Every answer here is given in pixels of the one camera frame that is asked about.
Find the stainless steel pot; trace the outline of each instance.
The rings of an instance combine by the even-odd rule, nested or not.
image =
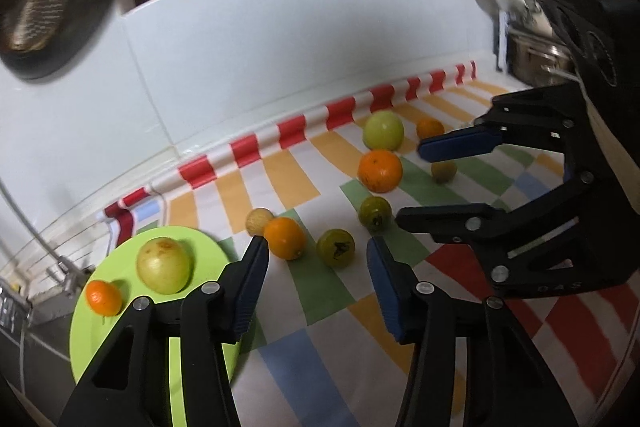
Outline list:
[[[545,66],[575,73],[569,49],[561,43],[516,28],[509,28],[507,40],[509,72],[533,87],[553,86],[567,80],[549,73]]]

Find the round plate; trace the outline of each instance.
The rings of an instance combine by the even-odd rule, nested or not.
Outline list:
[[[184,247],[193,259],[193,276],[190,283],[179,293],[162,295],[147,288],[136,274],[136,257],[142,245],[155,237],[171,237]],[[187,227],[160,227],[136,235],[113,250],[95,269],[89,280],[99,279],[113,282],[122,293],[124,307],[141,295],[150,296],[155,303],[182,299],[202,283],[217,280],[229,263],[225,253],[209,236]],[[94,354],[120,318],[102,317],[89,308],[82,291],[69,333],[69,356],[71,370],[76,382],[91,362]],[[240,343],[223,344],[226,372],[231,378],[238,360]],[[184,402],[182,400],[182,375],[180,373],[180,339],[169,341],[169,387],[174,427],[186,427]]]

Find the silver screw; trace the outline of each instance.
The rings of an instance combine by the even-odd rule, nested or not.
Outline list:
[[[220,290],[220,284],[218,284],[215,281],[209,281],[204,283],[200,287],[200,290],[202,291],[202,293],[206,293],[207,295],[212,295],[213,293],[216,293],[218,290]]]
[[[469,219],[467,219],[465,223],[465,228],[467,230],[470,230],[471,232],[479,230],[481,226],[482,219],[480,219],[479,217],[469,217]]]
[[[433,293],[436,288],[430,282],[418,282],[417,285],[415,285],[415,289],[418,293],[429,295],[430,293]]]
[[[580,174],[580,179],[582,183],[586,185],[591,185],[593,183],[593,174],[589,171],[582,172]]]
[[[509,269],[504,264],[498,264],[491,270],[491,279],[494,282],[505,282],[509,278]]]
[[[143,309],[149,306],[149,304],[151,304],[151,302],[149,301],[148,298],[138,297],[136,300],[133,301],[133,309],[141,312]]]
[[[504,306],[504,301],[495,295],[486,298],[486,305],[494,310],[499,310]]]

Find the orange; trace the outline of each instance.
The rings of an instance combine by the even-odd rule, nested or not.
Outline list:
[[[113,317],[122,309],[122,295],[116,285],[100,280],[89,281],[84,288],[89,308],[98,315]]]
[[[402,163],[390,151],[370,151],[360,159],[358,178],[371,192],[388,192],[402,179]]]
[[[425,140],[433,136],[444,134],[444,126],[440,120],[436,120],[435,118],[428,116],[427,118],[422,118],[415,125],[415,132],[418,135],[418,138]]]
[[[276,257],[292,261],[302,255],[306,236],[297,221],[290,217],[275,217],[265,226],[262,233],[269,243],[269,249]]]

